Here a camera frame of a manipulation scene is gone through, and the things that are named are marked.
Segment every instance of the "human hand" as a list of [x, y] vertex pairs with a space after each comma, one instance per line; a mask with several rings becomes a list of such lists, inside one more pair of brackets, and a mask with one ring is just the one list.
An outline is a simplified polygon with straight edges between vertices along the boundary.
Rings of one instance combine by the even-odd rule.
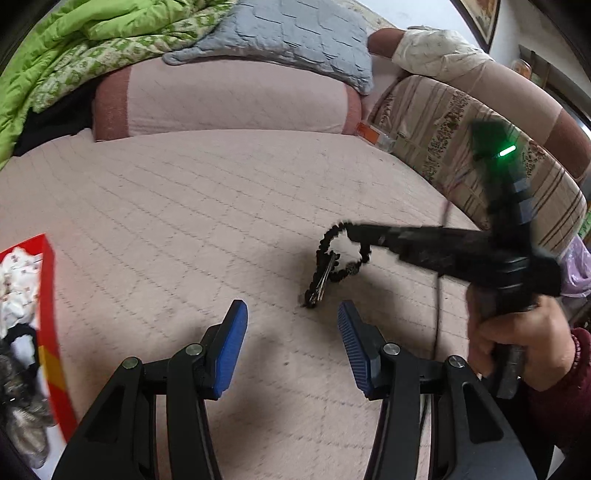
[[492, 373], [495, 343], [525, 347], [523, 380], [544, 391], [556, 385], [574, 362], [574, 341], [569, 324], [556, 299], [540, 296], [538, 306], [482, 321], [474, 286], [466, 292], [468, 305], [468, 363], [485, 377]]

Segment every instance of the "metal screw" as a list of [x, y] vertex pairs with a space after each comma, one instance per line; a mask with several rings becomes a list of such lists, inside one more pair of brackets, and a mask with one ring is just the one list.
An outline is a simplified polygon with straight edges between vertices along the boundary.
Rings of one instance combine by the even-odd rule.
[[187, 355], [195, 356], [203, 352], [203, 347], [199, 343], [192, 343], [185, 349]]
[[384, 353], [387, 355], [398, 355], [400, 353], [400, 347], [396, 343], [386, 343], [384, 345]]
[[449, 364], [454, 368], [462, 368], [466, 365], [464, 359], [461, 356], [452, 355], [450, 358], [447, 359]]
[[123, 365], [123, 368], [126, 368], [127, 370], [131, 370], [132, 368], [137, 367], [138, 363], [139, 363], [139, 360], [136, 357], [129, 356], [125, 360], [123, 360], [123, 363], [121, 365]]

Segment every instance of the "green patterned blanket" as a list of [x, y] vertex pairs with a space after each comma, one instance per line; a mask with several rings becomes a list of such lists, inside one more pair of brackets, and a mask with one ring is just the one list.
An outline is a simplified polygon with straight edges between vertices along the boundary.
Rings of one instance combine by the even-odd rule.
[[29, 108], [41, 112], [82, 83], [192, 45], [236, 0], [70, 0], [39, 22], [0, 76], [0, 169]]

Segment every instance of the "red box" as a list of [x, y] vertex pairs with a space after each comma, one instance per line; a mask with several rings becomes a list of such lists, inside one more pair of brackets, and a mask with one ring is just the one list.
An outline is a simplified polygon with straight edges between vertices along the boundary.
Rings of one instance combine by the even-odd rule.
[[37, 343], [39, 360], [49, 388], [49, 402], [54, 418], [64, 440], [68, 442], [76, 430], [77, 421], [68, 396], [66, 380], [61, 368], [60, 348], [57, 343], [55, 312], [53, 308], [53, 280], [55, 256], [45, 234], [30, 238], [0, 253], [0, 262], [15, 247], [21, 247], [30, 255], [43, 255], [37, 312], [39, 329]]

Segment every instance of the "pink quilted mattress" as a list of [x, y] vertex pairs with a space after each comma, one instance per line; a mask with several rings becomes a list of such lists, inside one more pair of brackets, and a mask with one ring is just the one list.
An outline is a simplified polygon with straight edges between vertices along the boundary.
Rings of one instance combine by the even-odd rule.
[[[355, 137], [234, 130], [94, 143], [83, 131], [0, 171], [0, 251], [47, 232], [61, 356], [79, 418], [125, 357], [170, 356], [240, 298], [249, 326], [238, 366], [230, 389], [207, 405], [223, 476], [361, 479], [379, 403], [355, 387], [337, 305], [354, 300], [386, 339], [426, 355], [433, 277], [375, 250], [359, 275], [329, 285], [316, 310], [298, 297], [333, 223], [434, 225], [442, 204], [409, 167]], [[452, 218], [472, 226], [458, 210]], [[337, 248], [357, 256], [345, 239]], [[445, 283], [439, 357], [465, 354], [464, 289]], [[168, 479], [163, 404], [158, 422]]]

